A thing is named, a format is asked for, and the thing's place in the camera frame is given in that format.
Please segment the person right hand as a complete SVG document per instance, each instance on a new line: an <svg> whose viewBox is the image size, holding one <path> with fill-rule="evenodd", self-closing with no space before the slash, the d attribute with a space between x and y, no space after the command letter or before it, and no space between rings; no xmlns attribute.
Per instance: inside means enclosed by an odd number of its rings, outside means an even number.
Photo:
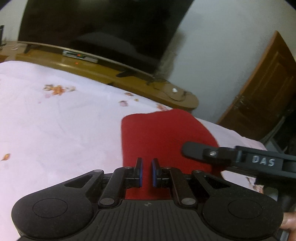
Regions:
<svg viewBox="0 0 296 241"><path fill-rule="evenodd" d="M280 228L294 232L296 228L296 212L285 212Z"/></svg>

